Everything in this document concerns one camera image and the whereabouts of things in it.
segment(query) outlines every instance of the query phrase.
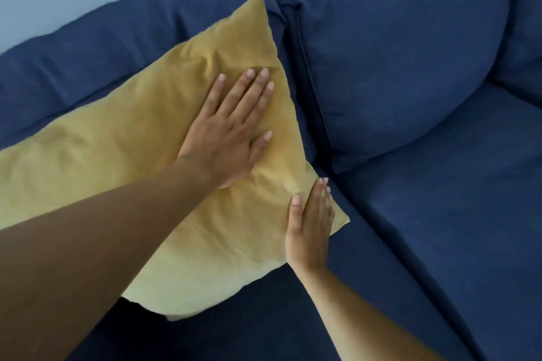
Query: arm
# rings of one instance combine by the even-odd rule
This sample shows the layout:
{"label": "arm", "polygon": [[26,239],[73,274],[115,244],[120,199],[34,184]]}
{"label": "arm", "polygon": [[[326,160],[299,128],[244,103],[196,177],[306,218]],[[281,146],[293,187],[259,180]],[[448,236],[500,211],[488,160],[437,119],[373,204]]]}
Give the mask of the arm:
{"label": "arm", "polygon": [[327,269],[335,212],[327,179],[316,181],[305,210],[290,205],[286,257],[313,300],[342,361],[437,361],[441,358],[345,286]]}
{"label": "arm", "polygon": [[67,357],[200,201],[250,173],[271,138],[250,141],[273,92],[266,70],[253,79],[219,106],[218,77],[161,173],[0,231],[2,360]]}

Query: yellow pillow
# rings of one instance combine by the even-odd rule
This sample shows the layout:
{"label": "yellow pillow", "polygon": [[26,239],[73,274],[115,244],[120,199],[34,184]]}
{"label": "yellow pillow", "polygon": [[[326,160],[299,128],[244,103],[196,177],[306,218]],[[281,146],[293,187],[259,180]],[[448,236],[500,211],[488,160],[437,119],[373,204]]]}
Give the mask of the yellow pillow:
{"label": "yellow pillow", "polygon": [[[248,179],[201,203],[124,292],[151,311],[177,316],[234,295],[284,264],[291,194],[301,192],[306,200],[316,179],[263,0],[248,0],[109,96],[0,152],[0,228],[164,168],[176,158],[214,78],[225,73],[228,91],[244,70],[263,67],[275,93],[256,135],[273,130],[268,150]],[[349,221],[335,209],[333,231]]]}

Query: forearm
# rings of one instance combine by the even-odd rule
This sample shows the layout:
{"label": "forearm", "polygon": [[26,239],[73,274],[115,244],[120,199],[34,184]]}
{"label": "forearm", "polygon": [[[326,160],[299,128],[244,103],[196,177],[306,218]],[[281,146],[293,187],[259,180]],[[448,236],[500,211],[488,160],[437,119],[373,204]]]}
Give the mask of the forearm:
{"label": "forearm", "polygon": [[298,274],[342,361],[441,358],[322,269]]}
{"label": "forearm", "polygon": [[1,231],[0,358],[64,359],[212,189],[178,161]]}

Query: sofa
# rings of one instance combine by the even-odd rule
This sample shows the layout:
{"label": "sofa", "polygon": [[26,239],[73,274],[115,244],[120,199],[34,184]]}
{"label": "sofa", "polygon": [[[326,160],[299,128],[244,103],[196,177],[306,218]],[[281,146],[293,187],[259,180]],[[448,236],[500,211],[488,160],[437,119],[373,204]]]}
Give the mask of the sofa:
{"label": "sofa", "polygon": [[[0,149],[246,0],[121,0],[0,56]],[[329,267],[449,360],[542,353],[540,0],[265,0]],[[168,322],[120,299],[71,360],[338,360],[288,266]]]}

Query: fabric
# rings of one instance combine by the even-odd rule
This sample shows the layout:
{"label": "fabric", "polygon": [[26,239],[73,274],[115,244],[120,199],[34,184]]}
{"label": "fabric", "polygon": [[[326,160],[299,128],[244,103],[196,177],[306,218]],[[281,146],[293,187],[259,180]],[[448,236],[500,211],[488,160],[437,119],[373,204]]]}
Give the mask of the fabric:
{"label": "fabric", "polygon": [[[232,296],[284,264],[291,195],[306,199],[317,178],[305,161],[264,0],[249,0],[109,96],[0,152],[0,227],[159,171],[177,157],[214,78],[225,73],[231,87],[246,69],[263,67],[275,94],[257,135],[272,130],[274,137],[251,178],[204,200],[124,293],[149,310],[185,316]],[[335,231],[348,221],[336,209]]]}
{"label": "fabric", "polygon": [[[104,97],[129,77],[232,14],[246,0],[120,0],[0,55],[0,149],[55,118]],[[282,38],[285,19],[265,0],[300,126],[307,160],[315,158]]]}
{"label": "fabric", "polygon": [[542,110],[486,84],[339,185],[480,359],[540,359]]}
{"label": "fabric", "polygon": [[[315,166],[321,176],[327,173]],[[473,358],[453,330],[430,303],[418,283],[386,244],[329,181],[338,205],[351,219],[329,241],[329,266],[342,281],[407,328],[449,361]],[[169,323],[145,316],[141,308],[119,302],[69,361],[147,359],[133,351],[141,343],[156,347],[156,357],[169,349],[171,359],[182,361],[339,361],[314,304],[289,266],[282,266],[235,296],[193,317]],[[123,327],[134,323],[137,330]],[[146,332],[148,329],[159,334]],[[143,337],[141,331],[148,334]]]}
{"label": "fabric", "polygon": [[512,4],[491,79],[542,108],[542,3],[512,0]]}
{"label": "fabric", "polygon": [[336,173],[421,137],[469,97],[510,9],[510,0],[277,2],[298,98]]}

